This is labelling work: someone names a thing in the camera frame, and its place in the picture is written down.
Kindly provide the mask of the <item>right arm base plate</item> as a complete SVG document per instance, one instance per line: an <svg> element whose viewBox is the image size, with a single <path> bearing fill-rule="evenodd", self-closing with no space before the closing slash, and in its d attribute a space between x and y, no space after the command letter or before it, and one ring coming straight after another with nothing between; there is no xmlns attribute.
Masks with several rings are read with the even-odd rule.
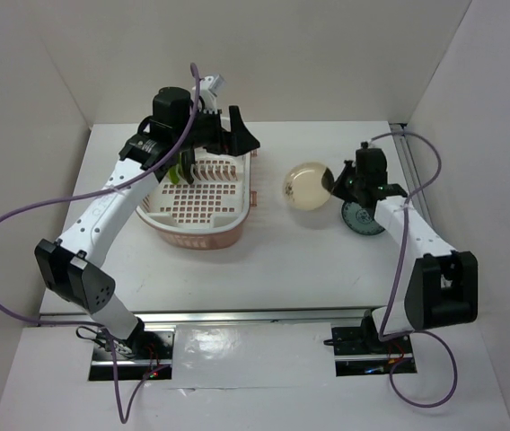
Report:
<svg viewBox="0 0 510 431"><path fill-rule="evenodd" d="M372 318L363 318L358 326L332 327L323 345L333 351L337 377L417 372L410 338L381 342Z"/></svg>

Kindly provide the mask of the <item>beige plate with black mark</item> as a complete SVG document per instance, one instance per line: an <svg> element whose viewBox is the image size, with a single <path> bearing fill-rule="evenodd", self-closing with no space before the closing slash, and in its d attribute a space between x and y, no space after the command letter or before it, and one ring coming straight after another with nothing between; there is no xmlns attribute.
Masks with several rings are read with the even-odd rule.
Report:
<svg viewBox="0 0 510 431"><path fill-rule="evenodd" d="M330 199L323 179L330 180L332 172L323 163L308 162L296 165L285 177L282 191L286 203L296 210L313 211Z"/></svg>

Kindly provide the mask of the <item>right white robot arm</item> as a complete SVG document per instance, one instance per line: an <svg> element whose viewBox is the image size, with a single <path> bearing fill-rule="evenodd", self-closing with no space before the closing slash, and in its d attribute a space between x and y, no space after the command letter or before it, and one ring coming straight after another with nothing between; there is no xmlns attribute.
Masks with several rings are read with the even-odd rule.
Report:
<svg viewBox="0 0 510 431"><path fill-rule="evenodd" d="M356 150L339 176L325 171L321 185L399 244L389 302L370 313L359 331L363 348L381 351L392 338L475 321L479 308L478 260L443 240L412 206L407 191L388 181L380 148Z"/></svg>

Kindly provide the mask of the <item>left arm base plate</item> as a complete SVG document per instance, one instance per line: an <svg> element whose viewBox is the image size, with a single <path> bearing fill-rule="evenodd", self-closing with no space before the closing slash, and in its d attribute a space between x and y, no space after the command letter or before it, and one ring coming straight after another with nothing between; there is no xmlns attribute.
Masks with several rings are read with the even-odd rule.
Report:
<svg viewBox="0 0 510 431"><path fill-rule="evenodd" d="M144 347L143 351L139 353L134 353L117 341L114 342L120 381L138 381L149 372L152 372L149 380L171 379L175 329L160 327L154 330L154 334L158 340L149 347ZM93 343L88 380L90 382L112 382L111 345L100 331L88 339Z"/></svg>

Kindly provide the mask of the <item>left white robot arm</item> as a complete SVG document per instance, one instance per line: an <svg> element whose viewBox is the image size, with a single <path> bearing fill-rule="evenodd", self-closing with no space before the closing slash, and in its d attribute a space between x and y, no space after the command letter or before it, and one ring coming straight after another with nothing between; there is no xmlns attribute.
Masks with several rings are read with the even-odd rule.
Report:
<svg viewBox="0 0 510 431"><path fill-rule="evenodd" d="M238 107L227 119L221 114L207 79L191 90L159 90L100 193L55 240L35 248L47 288L102 326L125 358L144 350L145 326L102 267L128 219L139 216L164 241L191 250L227 248L242 235L260 143Z"/></svg>

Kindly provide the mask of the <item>green plate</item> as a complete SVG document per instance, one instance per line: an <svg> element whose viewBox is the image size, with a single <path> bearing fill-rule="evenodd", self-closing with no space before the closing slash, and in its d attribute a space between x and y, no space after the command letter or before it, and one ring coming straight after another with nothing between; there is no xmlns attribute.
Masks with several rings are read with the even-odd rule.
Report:
<svg viewBox="0 0 510 431"><path fill-rule="evenodd" d="M177 162L170 167L167 173L167 177L173 185L178 185L180 183L180 161L181 158L178 156Z"/></svg>

